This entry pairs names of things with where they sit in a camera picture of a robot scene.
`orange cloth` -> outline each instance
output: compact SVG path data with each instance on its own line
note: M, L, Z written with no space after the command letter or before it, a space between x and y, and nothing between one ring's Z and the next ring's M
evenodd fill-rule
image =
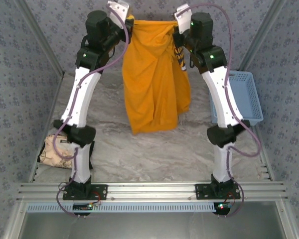
M176 25L176 21L134 21L122 68L133 134L172 130L178 115L189 110L188 75L174 53Z

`gray marble surface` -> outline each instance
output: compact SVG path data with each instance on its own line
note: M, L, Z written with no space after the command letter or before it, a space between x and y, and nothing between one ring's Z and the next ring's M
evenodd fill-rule
M66 73L53 119L59 119L67 105L74 74ZM95 127L91 157L93 181L199 181L209 180L213 171L212 144L207 138L211 126L208 88L201 76L189 72L192 87L190 111L179 116L172 131L132 135L124 105L123 79L119 71L106 71L97 84L89 106L87 124ZM55 133L51 127L49 133ZM256 145L245 132L236 146L253 152ZM236 179L262 179L260 158L233 154ZM35 182L66 181L70 170L40 165Z

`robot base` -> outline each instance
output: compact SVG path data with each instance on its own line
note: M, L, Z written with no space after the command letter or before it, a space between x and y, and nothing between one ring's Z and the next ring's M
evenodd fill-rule
M240 191L237 184L232 180L219 183L213 175L211 175L210 184L195 184L197 200L208 199L240 199Z
M63 200L106 200L108 186L105 184L91 184L91 177L86 183L78 183L73 181L69 186L65 187Z

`blue basket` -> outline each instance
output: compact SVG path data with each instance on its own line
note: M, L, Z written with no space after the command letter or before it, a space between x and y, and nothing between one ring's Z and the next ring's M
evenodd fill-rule
M230 71L229 81L237 107L245 120L254 126L264 120L261 111L258 94L251 72ZM217 123L217 113L211 94L209 93L211 106L211 121Z

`patterned wall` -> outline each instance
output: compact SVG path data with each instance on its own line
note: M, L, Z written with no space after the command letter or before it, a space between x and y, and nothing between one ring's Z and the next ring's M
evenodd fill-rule
M66 71L74 71L76 53L82 37L86 34L87 14L96 9L104 9L107 0L26 0L37 22L47 37L60 64ZM185 2L213 2L227 10L234 25L235 53L233 67L238 68L250 41L254 37L272 0L127 0L133 7L137 19L173 20L171 14ZM201 8L211 13L214 19L215 44L228 53L228 31L225 17L220 11ZM122 51L120 44L116 55Z
M0 238L28 180L58 77L13 1L0 0Z
M263 144L299 220L299 0L287 1L248 71L264 113Z

